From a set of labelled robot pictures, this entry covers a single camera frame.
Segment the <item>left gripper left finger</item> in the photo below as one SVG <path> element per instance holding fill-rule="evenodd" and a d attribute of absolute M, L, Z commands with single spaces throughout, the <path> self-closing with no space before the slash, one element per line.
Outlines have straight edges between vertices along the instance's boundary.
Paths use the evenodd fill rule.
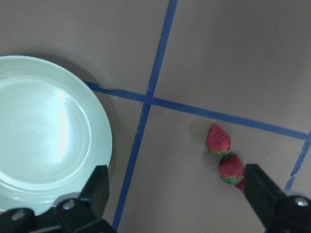
<path fill-rule="evenodd" d="M 62 196 L 40 215 L 15 208 L 0 216 L 2 233 L 112 233 L 102 218 L 109 198 L 107 166 L 96 166 L 78 197 Z"/>

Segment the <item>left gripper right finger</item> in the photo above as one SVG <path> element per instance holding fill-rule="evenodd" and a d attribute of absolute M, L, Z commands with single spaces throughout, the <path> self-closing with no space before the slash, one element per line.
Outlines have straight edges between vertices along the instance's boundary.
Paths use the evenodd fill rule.
<path fill-rule="evenodd" d="M 311 199 L 282 190 L 257 164 L 246 164 L 244 195 L 267 233 L 309 233 Z"/>

